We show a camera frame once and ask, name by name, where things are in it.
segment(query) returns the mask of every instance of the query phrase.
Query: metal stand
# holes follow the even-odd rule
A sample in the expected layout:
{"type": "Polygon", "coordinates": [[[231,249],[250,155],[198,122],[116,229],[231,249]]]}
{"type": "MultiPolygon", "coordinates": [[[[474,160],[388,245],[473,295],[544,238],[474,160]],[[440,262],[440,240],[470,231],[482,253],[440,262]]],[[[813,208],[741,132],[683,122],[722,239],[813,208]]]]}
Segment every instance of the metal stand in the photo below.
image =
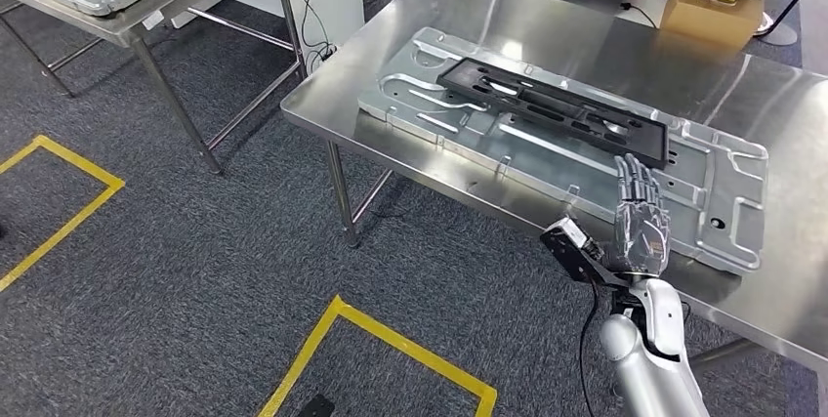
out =
{"type": "Polygon", "coordinates": [[[288,43],[281,39],[275,38],[268,34],[265,34],[261,31],[255,30],[253,28],[244,26],[242,24],[236,23],[235,21],[230,21],[227,19],[223,19],[219,16],[209,14],[207,12],[202,12],[195,8],[187,8],[186,10],[191,14],[194,14],[198,17],[202,17],[205,20],[213,21],[217,24],[221,24],[223,26],[227,26],[230,29],[238,31],[240,33],[247,34],[248,36],[252,36],[256,39],[265,41],[270,43],[274,46],[279,48],[293,51],[296,55],[296,61],[292,63],[287,70],[282,72],[275,80],[270,82],[270,84],[263,90],[256,98],[253,99],[252,102],[247,104],[240,112],[238,112],[233,118],[230,120],[225,127],[222,128],[212,139],[204,142],[204,139],[201,137],[201,134],[195,128],[195,125],[192,124],[192,120],[189,118],[189,115],[186,113],[186,110],[181,104],[178,96],[176,96],[173,89],[170,87],[166,77],[164,76],[161,69],[158,67],[158,64],[152,58],[152,54],[149,51],[149,48],[146,47],[146,43],[143,39],[137,39],[133,42],[132,49],[141,62],[144,64],[146,71],[149,73],[149,76],[155,82],[155,85],[158,87],[158,90],[161,92],[161,95],[164,97],[164,100],[170,105],[173,109],[173,112],[176,114],[176,117],[184,126],[186,133],[189,135],[189,138],[192,140],[193,144],[195,145],[198,153],[204,158],[207,163],[207,166],[210,167],[210,171],[214,174],[222,173],[222,167],[219,165],[219,162],[216,161],[216,157],[213,155],[213,150],[236,128],[239,124],[241,124],[244,119],[246,119],[256,108],[258,108],[262,103],[265,102],[265,99],[270,96],[270,94],[275,91],[285,80],[287,80],[294,72],[299,71],[300,76],[302,78],[307,77],[306,70],[305,70],[305,59],[302,55],[302,48],[299,44],[299,33],[296,30],[296,22],[293,17],[293,10],[291,7],[290,0],[281,0],[282,6],[284,7],[285,13],[285,22],[287,23],[288,34],[290,35],[291,42],[288,43]]]}
{"type": "Polygon", "coordinates": [[[345,174],[342,170],[342,159],[339,154],[339,146],[328,141],[327,153],[328,170],[331,174],[331,183],[334,185],[337,207],[339,208],[340,217],[342,218],[343,231],[345,232],[345,240],[350,248],[355,248],[359,246],[359,235],[356,232],[355,225],[365,214],[365,211],[368,209],[371,202],[377,198],[377,194],[380,193],[380,190],[382,190],[383,186],[388,182],[388,179],[393,174],[393,171],[384,171],[371,189],[368,190],[368,195],[362,199],[362,202],[356,206],[356,210],[352,212],[351,198],[348,195],[348,186],[346,185],[345,174]]]}
{"type": "Polygon", "coordinates": [[[761,349],[760,346],[747,339],[736,339],[723,346],[692,356],[690,358],[690,368],[693,369],[693,373],[702,373],[714,366],[740,358],[759,349],[761,349]]]}
{"type": "Polygon", "coordinates": [[[43,76],[45,76],[45,77],[49,78],[50,80],[52,80],[52,83],[54,83],[55,86],[58,87],[58,89],[61,91],[61,95],[65,95],[65,96],[68,96],[70,98],[74,98],[74,95],[72,94],[72,92],[68,89],[68,87],[66,87],[66,85],[62,82],[62,80],[60,80],[58,78],[58,76],[55,74],[55,72],[57,70],[60,70],[61,67],[63,67],[64,65],[74,61],[80,55],[82,55],[83,53],[89,51],[90,49],[92,49],[93,46],[95,46],[96,44],[100,43],[103,40],[101,38],[94,39],[94,40],[90,41],[89,43],[85,44],[83,47],[81,47],[77,51],[75,51],[73,53],[69,53],[66,56],[63,56],[62,58],[54,61],[53,63],[46,64],[46,63],[43,62],[43,60],[40,59],[40,57],[37,55],[37,53],[35,53],[34,50],[31,49],[31,47],[25,42],[25,40],[23,40],[22,36],[20,36],[20,34],[9,24],[9,22],[6,21],[6,19],[3,18],[4,15],[8,14],[9,12],[13,11],[14,9],[16,9],[18,7],[21,7],[22,5],[23,5],[22,3],[18,2],[18,3],[12,4],[8,7],[6,7],[3,10],[0,10],[0,24],[2,24],[3,29],[5,29],[12,36],[12,38],[15,39],[15,42],[18,43],[18,45],[21,47],[21,49],[23,49],[31,57],[31,59],[37,64],[37,66],[40,68],[40,73],[42,73],[43,76]]]}
{"type": "Polygon", "coordinates": [[[790,26],[783,24],[782,21],[799,3],[800,0],[791,0],[785,7],[785,10],[779,14],[776,20],[773,20],[767,13],[763,16],[762,26],[759,27],[754,37],[763,43],[773,46],[790,46],[799,40],[797,32],[790,26]]]}
{"type": "MultiPolygon", "coordinates": [[[[261,31],[257,31],[253,28],[244,26],[242,24],[236,23],[235,21],[230,21],[227,19],[223,19],[219,16],[202,12],[195,8],[188,8],[186,9],[188,12],[202,17],[205,20],[213,21],[215,23],[221,24],[223,26],[227,26],[235,31],[247,34],[259,40],[265,41],[270,43],[271,45],[277,46],[279,48],[285,49],[287,51],[292,51],[296,55],[296,61],[293,62],[287,70],[285,70],[282,74],[280,74],[275,80],[273,80],[265,90],[263,90],[252,102],[246,105],[240,112],[238,112],[230,122],[225,125],[222,130],[218,132],[212,139],[205,142],[201,136],[201,133],[192,123],[192,119],[190,119],[189,115],[187,114],[184,106],[182,105],[181,100],[176,95],[175,91],[170,86],[167,77],[161,71],[161,68],[158,66],[158,63],[152,57],[152,52],[149,50],[149,47],[146,45],[146,42],[140,35],[136,35],[135,38],[132,40],[130,44],[130,48],[133,50],[135,55],[138,57],[139,61],[144,65],[149,77],[155,83],[158,91],[160,92],[161,96],[164,98],[164,101],[172,108],[173,113],[178,118],[179,122],[181,122],[182,126],[192,140],[193,144],[195,145],[198,153],[204,158],[204,161],[207,163],[207,166],[210,168],[215,174],[220,174],[222,172],[222,167],[219,165],[219,162],[216,160],[216,157],[213,155],[213,149],[216,148],[245,118],[247,118],[256,108],[258,108],[262,103],[265,102],[265,99],[273,93],[273,91],[278,88],[282,83],[284,83],[293,73],[299,72],[301,78],[307,77],[307,70],[305,67],[305,58],[302,54],[302,48],[299,43],[299,32],[296,29],[296,19],[293,16],[293,10],[291,7],[290,0],[281,0],[282,6],[284,8],[285,14],[285,22],[287,23],[288,34],[290,36],[290,42],[283,41],[281,39],[275,38],[268,34],[265,34],[261,31]]],[[[20,46],[29,53],[34,61],[40,66],[41,71],[44,75],[51,78],[55,85],[60,88],[64,94],[72,96],[71,92],[66,88],[66,86],[61,82],[57,75],[55,75],[54,71],[60,69],[61,67],[65,66],[66,64],[70,63],[74,59],[78,58],[82,54],[89,51],[92,47],[96,44],[103,41],[101,38],[95,39],[88,44],[84,45],[82,48],[78,49],[77,51],[66,55],[63,58],[58,59],[50,64],[45,64],[43,61],[35,54],[35,52],[23,41],[20,35],[3,19],[2,15],[8,12],[11,12],[15,8],[19,7],[22,4],[15,4],[10,7],[7,7],[0,11],[0,23],[2,26],[15,38],[15,40],[20,44],[20,46]]]]}

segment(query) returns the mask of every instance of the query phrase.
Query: cardboard box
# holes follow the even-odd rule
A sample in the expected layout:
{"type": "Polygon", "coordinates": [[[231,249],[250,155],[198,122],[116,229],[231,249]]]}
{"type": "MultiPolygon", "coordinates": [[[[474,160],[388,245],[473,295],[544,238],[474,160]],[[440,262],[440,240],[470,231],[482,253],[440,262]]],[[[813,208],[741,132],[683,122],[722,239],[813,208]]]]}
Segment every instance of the cardboard box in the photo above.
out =
{"type": "Polygon", "coordinates": [[[661,29],[742,49],[762,22],[765,0],[667,0],[661,29]]]}

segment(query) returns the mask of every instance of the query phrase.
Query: robot finger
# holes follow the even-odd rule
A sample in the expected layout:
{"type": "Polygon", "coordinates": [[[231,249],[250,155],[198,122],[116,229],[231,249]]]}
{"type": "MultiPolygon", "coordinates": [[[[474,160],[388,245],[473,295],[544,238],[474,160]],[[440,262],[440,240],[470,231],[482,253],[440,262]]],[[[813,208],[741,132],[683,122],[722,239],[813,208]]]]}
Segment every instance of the robot finger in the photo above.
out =
{"type": "Polygon", "coordinates": [[[645,193],[644,202],[646,202],[647,204],[656,205],[658,201],[655,198],[655,187],[653,185],[653,183],[655,183],[655,180],[652,177],[652,173],[649,171],[649,168],[642,166],[642,174],[645,193]]]}
{"type": "Polygon", "coordinates": [[[637,158],[635,158],[635,156],[633,156],[632,153],[624,155],[624,159],[627,160],[627,165],[629,165],[630,174],[632,175],[632,179],[630,181],[630,186],[632,187],[632,198],[635,200],[645,200],[646,196],[644,191],[642,164],[637,158]]]}
{"type": "Polygon", "coordinates": [[[618,200],[630,200],[632,197],[632,187],[630,184],[633,179],[630,174],[630,166],[620,156],[615,157],[615,165],[618,167],[618,200]]]}
{"type": "Polygon", "coordinates": [[[655,181],[655,179],[652,180],[652,194],[655,199],[655,206],[664,210],[664,197],[661,194],[661,184],[655,181]]]}

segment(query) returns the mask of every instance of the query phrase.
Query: robotic hand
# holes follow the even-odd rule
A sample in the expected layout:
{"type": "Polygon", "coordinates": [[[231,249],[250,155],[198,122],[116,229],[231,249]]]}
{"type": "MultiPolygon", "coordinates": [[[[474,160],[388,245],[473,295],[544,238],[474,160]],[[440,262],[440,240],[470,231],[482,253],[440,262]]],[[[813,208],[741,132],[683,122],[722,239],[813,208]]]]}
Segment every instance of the robotic hand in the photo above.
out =
{"type": "Polygon", "coordinates": [[[633,155],[616,157],[619,203],[603,250],[571,217],[541,240],[576,281],[614,289],[600,342],[634,417],[708,417],[684,346],[682,302],[659,275],[670,253],[661,188],[633,155]]]}

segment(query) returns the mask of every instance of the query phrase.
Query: sticker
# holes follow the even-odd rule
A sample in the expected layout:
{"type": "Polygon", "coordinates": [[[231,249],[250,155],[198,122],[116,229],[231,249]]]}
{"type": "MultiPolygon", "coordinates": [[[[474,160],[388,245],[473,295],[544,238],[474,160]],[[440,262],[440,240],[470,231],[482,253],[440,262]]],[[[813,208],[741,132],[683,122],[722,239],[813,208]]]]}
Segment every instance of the sticker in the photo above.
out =
{"type": "Polygon", "coordinates": [[[160,10],[156,10],[155,12],[152,12],[146,20],[142,21],[142,23],[144,24],[144,28],[151,30],[158,26],[158,24],[162,21],[164,21],[164,14],[162,14],[160,10]]]}

